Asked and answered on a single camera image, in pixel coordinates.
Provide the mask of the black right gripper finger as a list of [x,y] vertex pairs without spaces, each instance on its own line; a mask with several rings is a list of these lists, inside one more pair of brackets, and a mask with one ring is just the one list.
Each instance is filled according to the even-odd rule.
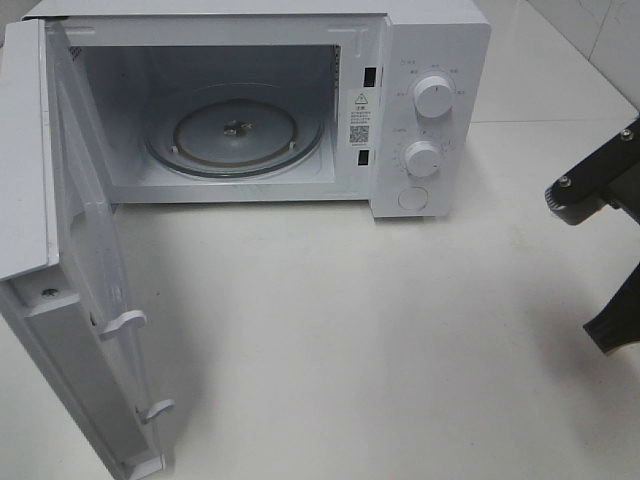
[[639,266],[583,328],[605,355],[639,342]]

